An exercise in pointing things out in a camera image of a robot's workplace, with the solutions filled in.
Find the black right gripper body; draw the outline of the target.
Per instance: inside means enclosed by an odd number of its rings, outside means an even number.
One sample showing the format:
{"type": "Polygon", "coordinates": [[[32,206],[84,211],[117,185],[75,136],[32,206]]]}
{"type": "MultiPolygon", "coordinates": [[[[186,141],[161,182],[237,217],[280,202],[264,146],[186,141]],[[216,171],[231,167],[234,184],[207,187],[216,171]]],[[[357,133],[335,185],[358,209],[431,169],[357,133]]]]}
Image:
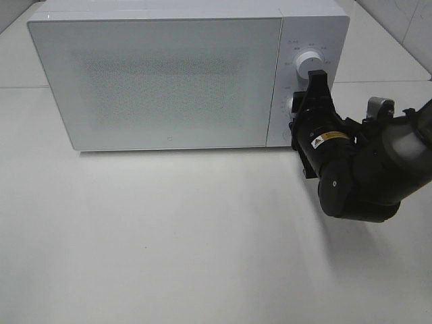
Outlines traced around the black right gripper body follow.
{"type": "Polygon", "coordinates": [[[291,145],[300,156],[307,179],[320,178],[328,163],[346,161],[355,153],[353,137],[336,113],[327,81],[325,71],[310,71],[307,89],[293,96],[291,145]]]}

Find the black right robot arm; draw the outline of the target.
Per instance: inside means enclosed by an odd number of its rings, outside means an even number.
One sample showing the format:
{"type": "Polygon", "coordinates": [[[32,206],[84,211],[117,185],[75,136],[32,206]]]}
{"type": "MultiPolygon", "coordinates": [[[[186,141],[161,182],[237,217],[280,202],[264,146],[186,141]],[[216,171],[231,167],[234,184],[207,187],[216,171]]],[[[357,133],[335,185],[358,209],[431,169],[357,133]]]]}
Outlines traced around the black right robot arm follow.
{"type": "Polygon", "coordinates": [[[431,181],[431,104],[395,116],[394,102],[371,97],[362,121],[336,112],[327,73],[308,74],[292,102],[292,148],[304,176],[318,179],[321,209],[340,219],[384,222],[431,181]]]}

